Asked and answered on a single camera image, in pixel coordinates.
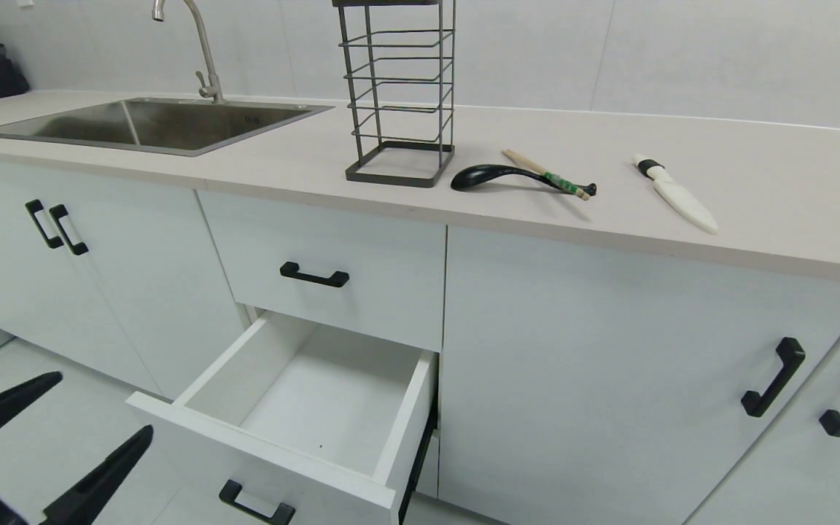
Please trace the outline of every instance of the faucet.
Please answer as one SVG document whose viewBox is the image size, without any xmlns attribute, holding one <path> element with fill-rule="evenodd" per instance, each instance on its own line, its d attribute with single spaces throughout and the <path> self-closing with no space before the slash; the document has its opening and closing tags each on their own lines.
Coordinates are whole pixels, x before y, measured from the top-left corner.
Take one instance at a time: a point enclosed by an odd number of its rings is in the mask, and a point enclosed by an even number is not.
<svg viewBox="0 0 840 525">
<path fill-rule="evenodd" d="M 151 18 L 156 21 L 164 21 L 164 1 L 154 0 L 154 7 L 151 9 Z M 193 20 L 196 21 L 196 30 L 200 33 L 200 46 L 203 47 L 203 59 L 206 59 L 206 70 L 209 72 L 209 85 L 206 85 L 206 80 L 203 79 L 203 73 L 196 72 L 196 76 L 200 79 L 200 96 L 203 98 L 212 98 L 213 104 L 222 104 L 226 99 L 222 96 L 222 85 L 219 83 L 219 75 L 216 74 L 216 66 L 213 64 L 213 53 L 209 50 L 209 39 L 206 37 L 206 24 L 203 23 L 203 16 L 200 15 L 200 10 L 197 9 L 196 3 L 193 0 L 184 0 L 190 12 L 193 13 Z"/>
</svg>

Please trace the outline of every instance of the white tile floor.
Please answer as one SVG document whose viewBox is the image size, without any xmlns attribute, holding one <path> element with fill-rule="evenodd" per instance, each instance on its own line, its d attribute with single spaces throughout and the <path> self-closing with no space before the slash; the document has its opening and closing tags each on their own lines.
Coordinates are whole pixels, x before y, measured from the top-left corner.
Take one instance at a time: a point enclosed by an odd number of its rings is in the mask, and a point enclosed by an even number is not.
<svg viewBox="0 0 840 525">
<path fill-rule="evenodd" d="M 20 340 L 0 349 L 0 391 L 59 370 L 63 382 L 0 429 L 0 497 L 27 521 L 103 461 L 140 424 L 125 399 L 133 389 Z M 163 452 L 149 449 L 98 525 L 260 525 L 216 494 L 181 485 Z M 406 525 L 492 525 L 416 495 Z"/>
</svg>

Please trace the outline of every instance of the closed drawer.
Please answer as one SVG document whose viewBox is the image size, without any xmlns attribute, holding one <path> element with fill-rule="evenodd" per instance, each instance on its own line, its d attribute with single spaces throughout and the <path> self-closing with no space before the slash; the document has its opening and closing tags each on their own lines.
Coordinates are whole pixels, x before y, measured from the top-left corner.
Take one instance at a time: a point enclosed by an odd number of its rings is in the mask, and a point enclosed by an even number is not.
<svg viewBox="0 0 840 525">
<path fill-rule="evenodd" d="M 446 226 L 215 192 L 200 200 L 237 302 L 440 351 Z"/>
<path fill-rule="evenodd" d="M 237 505 L 294 525 L 391 525 L 429 445 L 436 359 L 268 312 L 173 403 L 128 403 L 203 491 L 238 484 L 253 502 Z"/>
</svg>

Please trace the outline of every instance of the kitchen counter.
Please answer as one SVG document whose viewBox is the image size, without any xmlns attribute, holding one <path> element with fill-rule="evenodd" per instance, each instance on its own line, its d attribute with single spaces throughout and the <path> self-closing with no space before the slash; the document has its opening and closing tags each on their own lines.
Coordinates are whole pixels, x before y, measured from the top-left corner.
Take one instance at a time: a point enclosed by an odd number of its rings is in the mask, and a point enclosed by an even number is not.
<svg viewBox="0 0 840 525">
<path fill-rule="evenodd" d="M 0 100 L 0 124 L 137 96 L 147 94 L 27 93 Z M 351 113 L 331 104 L 195 158 L 0 139 L 0 160 L 840 281 L 840 130 L 459 107 L 456 158 L 436 188 L 416 189 L 347 182 L 344 169 L 356 160 Z M 403 118 L 384 122 L 410 125 Z M 583 202 L 509 176 L 474 192 L 449 188 L 459 169 L 507 163 L 505 147 L 573 182 L 596 182 L 598 195 Z M 660 199 L 631 166 L 634 153 L 659 160 L 709 207 L 719 235 Z"/>
</svg>

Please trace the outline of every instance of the black ladle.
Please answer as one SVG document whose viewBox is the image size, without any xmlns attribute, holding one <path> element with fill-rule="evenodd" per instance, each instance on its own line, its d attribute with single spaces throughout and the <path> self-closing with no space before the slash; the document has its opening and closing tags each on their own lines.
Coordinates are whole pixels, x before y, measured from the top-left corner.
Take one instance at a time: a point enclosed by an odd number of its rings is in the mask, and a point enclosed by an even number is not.
<svg viewBox="0 0 840 525">
<path fill-rule="evenodd" d="M 563 190 L 560 186 L 556 186 L 556 184 L 543 175 L 516 166 L 504 166 L 503 164 L 478 164 L 477 166 L 467 167 L 453 177 L 453 182 L 450 186 L 453 190 L 464 192 L 465 190 L 470 190 L 481 183 L 489 182 L 489 180 L 494 180 L 497 179 L 497 177 L 504 175 L 529 176 L 530 179 L 536 180 L 536 182 L 542 182 L 551 188 L 560 190 L 560 192 L 566 192 L 566 190 Z M 593 197 L 598 190 L 598 187 L 594 184 L 589 184 L 588 186 L 576 184 L 576 186 L 581 188 L 583 192 L 586 192 Z"/>
</svg>

